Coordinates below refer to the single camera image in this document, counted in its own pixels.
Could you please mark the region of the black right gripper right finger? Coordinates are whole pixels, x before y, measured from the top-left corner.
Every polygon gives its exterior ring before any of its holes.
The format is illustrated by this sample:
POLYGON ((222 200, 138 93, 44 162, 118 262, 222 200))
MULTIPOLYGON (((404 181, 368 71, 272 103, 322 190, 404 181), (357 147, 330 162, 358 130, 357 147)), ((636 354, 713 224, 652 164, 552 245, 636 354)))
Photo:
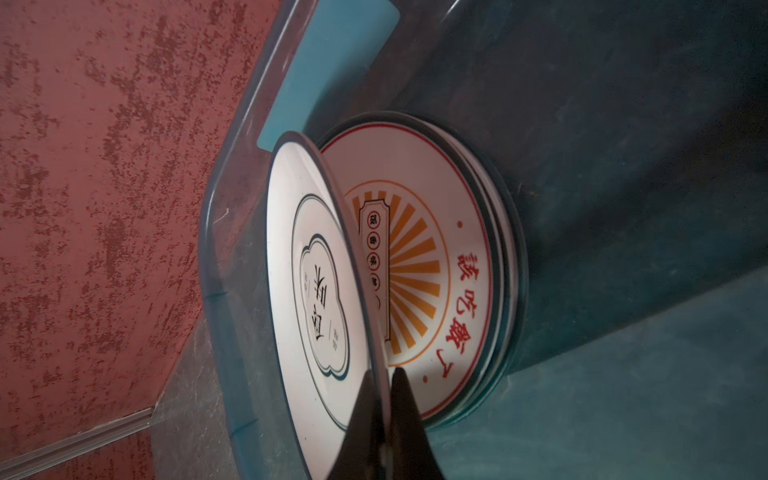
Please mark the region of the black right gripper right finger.
POLYGON ((407 373, 396 368, 391 390, 392 478, 444 480, 434 457, 407 373))

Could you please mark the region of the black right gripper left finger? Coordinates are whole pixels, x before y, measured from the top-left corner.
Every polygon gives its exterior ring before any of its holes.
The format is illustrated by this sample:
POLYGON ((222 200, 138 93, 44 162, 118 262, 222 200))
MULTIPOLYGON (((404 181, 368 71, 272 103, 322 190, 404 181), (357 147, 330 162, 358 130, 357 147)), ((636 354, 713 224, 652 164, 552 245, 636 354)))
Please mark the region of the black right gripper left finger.
POLYGON ((385 444, 382 407, 373 374, 367 371, 358 391, 347 433, 328 480, 383 479, 381 448, 385 444))

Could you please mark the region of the white plate black line motif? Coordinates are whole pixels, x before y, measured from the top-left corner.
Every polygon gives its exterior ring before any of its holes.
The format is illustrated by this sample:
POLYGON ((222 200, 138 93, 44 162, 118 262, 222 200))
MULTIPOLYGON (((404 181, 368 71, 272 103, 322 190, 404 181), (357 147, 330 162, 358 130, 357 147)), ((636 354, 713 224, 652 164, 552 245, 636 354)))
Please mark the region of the white plate black line motif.
POLYGON ((390 383, 357 223, 330 165, 298 132, 273 151, 266 195, 268 291, 280 375, 308 474, 325 479, 365 378, 390 422, 390 383))

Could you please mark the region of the green rim hao shi plate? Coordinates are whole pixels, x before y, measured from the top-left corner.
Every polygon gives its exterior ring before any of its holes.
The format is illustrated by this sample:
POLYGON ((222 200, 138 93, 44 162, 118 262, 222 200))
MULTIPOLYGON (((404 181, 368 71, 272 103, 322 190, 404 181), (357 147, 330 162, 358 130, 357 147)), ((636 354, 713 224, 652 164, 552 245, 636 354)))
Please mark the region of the green rim hao shi plate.
POLYGON ((500 273, 504 281, 500 291, 501 338, 494 342, 491 349, 490 366, 483 372, 479 385, 466 400, 453 407, 446 418, 427 423, 428 430, 438 431, 474 413, 511 367, 529 298, 529 262, 518 209, 495 160, 447 123, 426 115, 420 115, 418 119, 438 130, 456 146, 476 181, 482 185, 484 203, 490 208, 496 237, 500 240, 497 250, 501 255, 500 273))

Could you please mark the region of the orange sunburst white plate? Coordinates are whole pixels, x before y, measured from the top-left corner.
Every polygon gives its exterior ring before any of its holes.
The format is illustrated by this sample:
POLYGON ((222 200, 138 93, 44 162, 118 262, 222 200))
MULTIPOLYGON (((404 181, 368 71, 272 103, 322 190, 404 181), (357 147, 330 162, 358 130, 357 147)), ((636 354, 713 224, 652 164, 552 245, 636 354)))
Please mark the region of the orange sunburst white plate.
POLYGON ((430 427, 454 419, 489 336, 490 233, 457 150, 416 123, 368 120, 329 134, 330 163, 363 245, 390 370, 430 427))

